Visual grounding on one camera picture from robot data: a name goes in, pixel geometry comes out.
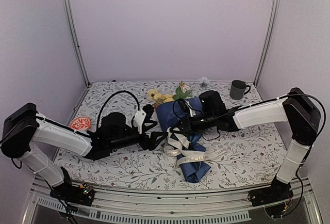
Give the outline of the blue wrapping paper sheet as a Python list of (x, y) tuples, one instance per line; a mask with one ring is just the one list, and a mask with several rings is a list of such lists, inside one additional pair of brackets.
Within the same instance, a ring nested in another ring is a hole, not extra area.
[[(179, 102), (174, 101), (163, 103), (156, 108), (158, 121), (164, 132), (176, 127), (181, 118), (194, 115), (198, 110), (202, 110), (198, 98), (187, 99), (186, 103), (188, 104), (186, 111), (181, 109)], [(172, 132), (168, 135), (164, 151), (166, 155), (176, 158), (175, 167), (182, 170), (185, 181), (188, 183), (200, 182), (210, 169), (206, 163), (209, 154), (206, 153), (206, 148), (198, 143), (201, 137), (201, 133), (188, 137)]]

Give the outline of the clear plastic wrap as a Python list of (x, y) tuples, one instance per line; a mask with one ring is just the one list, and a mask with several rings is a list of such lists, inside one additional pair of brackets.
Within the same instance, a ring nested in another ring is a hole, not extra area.
[(187, 149), (191, 144), (187, 137), (183, 134), (171, 133), (170, 128), (168, 128), (167, 132), (168, 137), (167, 144), (163, 148), (164, 153), (169, 157), (182, 155), (180, 159), (176, 160), (175, 167), (187, 163), (209, 162), (227, 154), (227, 150), (223, 146), (213, 152), (184, 150), (183, 148)]

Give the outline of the white fake flower stem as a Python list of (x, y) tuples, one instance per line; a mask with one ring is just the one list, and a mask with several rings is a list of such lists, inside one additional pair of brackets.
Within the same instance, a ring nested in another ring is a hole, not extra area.
[(175, 89), (175, 92), (173, 94), (173, 99), (187, 99), (192, 97), (192, 89), (189, 85), (187, 85), (185, 82), (181, 81), (179, 82), (178, 87)]

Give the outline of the pale blue fake flower stem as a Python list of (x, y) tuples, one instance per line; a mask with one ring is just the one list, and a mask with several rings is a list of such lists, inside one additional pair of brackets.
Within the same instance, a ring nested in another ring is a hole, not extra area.
[(210, 80), (207, 77), (202, 76), (198, 79), (198, 84), (200, 86), (201, 92), (204, 92), (210, 84)]

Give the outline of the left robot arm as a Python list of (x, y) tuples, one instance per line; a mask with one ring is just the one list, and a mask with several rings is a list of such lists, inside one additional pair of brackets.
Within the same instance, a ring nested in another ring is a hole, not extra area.
[(152, 107), (146, 105), (136, 112), (132, 124), (127, 125), (122, 113), (112, 112), (102, 118), (101, 126), (95, 132), (77, 131), (48, 119), (37, 111), (34, 103), (27, 103), (5, 119), (1, 151), (43, 177), (65, 200), (73, 200), (77, 190), (71, 185), (68, 173), (53, 164), (34, 143), (66, 149), (93, 161), (134, 144), (152, 151), (168, 134), (150, 131), (157, 125), (151, 115)]

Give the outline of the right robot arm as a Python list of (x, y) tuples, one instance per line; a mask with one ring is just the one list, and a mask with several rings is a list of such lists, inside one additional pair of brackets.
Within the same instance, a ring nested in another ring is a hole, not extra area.
[(205, 162), (226, 152), (220, 148), (213, 153), (191, 151), (189, 136), (215, 127), (218, 131), (238, 132), (251, 127), (270, 126), (278, 123), (289, 125), (291, 144), (269, 187), (253, 190), (253, 200), (269, 198), (278, 201), (291, 197), (291, 180), (306, 161), (312, 146), (320, 136), (326, 123), (326, 112), (319, 100), (305, 94), (300, 88), (292, 88), (286, 95), (251, 104), (226, 108), (220, 94), (214, 90), (199, 96), (202, 110), (199, 115), (186, 114), (168, 128), (168, 147), (171, 156), (181, 155), (178, 165), (189, 162)]

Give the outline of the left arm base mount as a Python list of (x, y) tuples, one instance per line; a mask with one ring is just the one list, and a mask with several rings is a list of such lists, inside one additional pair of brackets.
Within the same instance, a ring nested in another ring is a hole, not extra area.
[(92, 206), (95, 191), (93, 187), (87, 184), (83, 184), (81, 186), (74, 186), (67, 183), (63, 183), (59, 186), (51, 187), (50, 196), (69, 203)]

